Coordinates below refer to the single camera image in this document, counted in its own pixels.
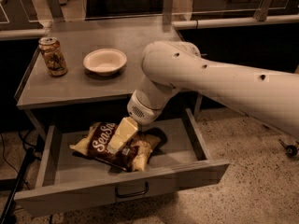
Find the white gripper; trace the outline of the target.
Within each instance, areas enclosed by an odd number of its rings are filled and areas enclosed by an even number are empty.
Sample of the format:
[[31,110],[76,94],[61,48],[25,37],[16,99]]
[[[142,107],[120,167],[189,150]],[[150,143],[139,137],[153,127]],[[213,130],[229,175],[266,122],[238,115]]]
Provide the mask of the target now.
[[162,113],[163,105],[156,95],[136,90],[127,105],[130,117],[123,118],[108,143],[107,150],[115,154],[136,134],[138,124],[148,125]]

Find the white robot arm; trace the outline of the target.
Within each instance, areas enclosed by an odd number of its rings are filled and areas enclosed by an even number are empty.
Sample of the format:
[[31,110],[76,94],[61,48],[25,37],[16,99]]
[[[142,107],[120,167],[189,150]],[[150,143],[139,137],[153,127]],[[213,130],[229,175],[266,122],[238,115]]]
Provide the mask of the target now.
[[197,91],[262,124],[299,137],[299,75],[201,57],[189,42],[156,41],[142,53],[144,76],[127,110],[140,125],[148,125],[162,113],[180,90]]

